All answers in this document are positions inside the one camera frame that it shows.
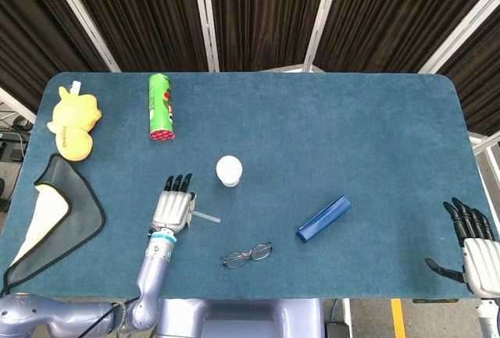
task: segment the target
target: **pringles can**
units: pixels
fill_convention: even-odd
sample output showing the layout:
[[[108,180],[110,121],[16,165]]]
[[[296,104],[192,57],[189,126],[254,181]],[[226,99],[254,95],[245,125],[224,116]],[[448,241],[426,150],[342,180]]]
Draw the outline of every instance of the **pringles can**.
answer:
[[[170,79],[167,75],[149,77],[149,136],[154,141],[169,141],[173,133]]]

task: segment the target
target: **stuffed animal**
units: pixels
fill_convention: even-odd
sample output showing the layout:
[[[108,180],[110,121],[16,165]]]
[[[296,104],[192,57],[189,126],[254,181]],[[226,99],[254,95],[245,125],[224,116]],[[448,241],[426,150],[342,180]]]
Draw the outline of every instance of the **stuffed animal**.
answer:
[[[71,94],[64,87],[59,87],[59,96],[61,101],[54,107],[47,127],[55,134],[55,144],[64,158],[83,160],[93,145],[88,132],[102,116],[97,99],[91,94]]]

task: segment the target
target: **black curtain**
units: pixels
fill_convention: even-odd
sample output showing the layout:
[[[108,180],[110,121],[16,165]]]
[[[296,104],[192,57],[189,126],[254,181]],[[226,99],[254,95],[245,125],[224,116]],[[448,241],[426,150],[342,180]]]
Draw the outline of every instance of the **black curtain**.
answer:
[[[0,87],[36,112],[60,71],[106,71],[66,0],[0,0]]]
[[[196,0],[82,0],[123,71],[208,70]]]
[[[304,62],[320,0],[212,0],[221,71]]]
[[[457,91],[467,126],[475,133],[500,130],[500,8],[438,71]]]
[[[334,0],[314,64],[416,73],[478,0]]]

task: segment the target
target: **glasses frame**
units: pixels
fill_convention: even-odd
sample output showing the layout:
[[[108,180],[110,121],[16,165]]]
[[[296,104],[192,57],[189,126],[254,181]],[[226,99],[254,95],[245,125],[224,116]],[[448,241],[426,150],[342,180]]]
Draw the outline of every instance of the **glasses frame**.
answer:
[[[261,251],[264,251],[264,250],[267,250],[269,249],[269,253],[264,256],[263,258],[254,258],[253,257],[253,254],[255,253],[255,249],[259,246],[266,246],[265,248],[263,248]],[[239,268],[243,265],[246,264],[247,260],[255,260],[256,262],[259,261],[259,260],[263,260],[264,258],[267,258],[269,257],[269,255],[271,254],[271,252],[273,252],[273,244],[271,242],[268,242],[268,243],[259,243],[257,245],[255,245],[250,251],[248,252],[239,252],[239,251],[235,251],[235,252],[231,252],[230,254],[228,254],[227,256],[223,256],[221,258],[222,260],[222,265],[224,265],[226,268],[229,268],[229,269],[235,269],[235,268]],[[234,255],[234,259],[236,258],[243,258],[244,261],[239,264],[239,265],[236,265],[236,266],[229,266],[228,263],[230,263],[227,258],[229,258],[231,255]]]

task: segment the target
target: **blue table mat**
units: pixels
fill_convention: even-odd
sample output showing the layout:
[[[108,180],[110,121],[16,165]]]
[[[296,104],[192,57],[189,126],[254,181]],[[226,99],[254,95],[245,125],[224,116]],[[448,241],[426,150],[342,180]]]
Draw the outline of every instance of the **blue table mat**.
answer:
[[[460,269],[442,201],[491,213],[459,100],[443,76],[361,73],[168,73],[176,138],[149,139],[150,73],[60,73],[48,83],[0,236],[5,269],[34,212],[33,182],[56,151],[46,123],[58,87],[82,83],[103,117],[76,164],[104,208],[97,237],[17,287],[50,297],[133,297],[152,215],[168,175],[194,173],[197,210],[178,235],[164,297],[470,297],[423,261]],[[235,155],[226,188],[217,160]],[[345,194],[354,208],[307,244],[295,232]],[[273,242],[239,269],[220,257]]]

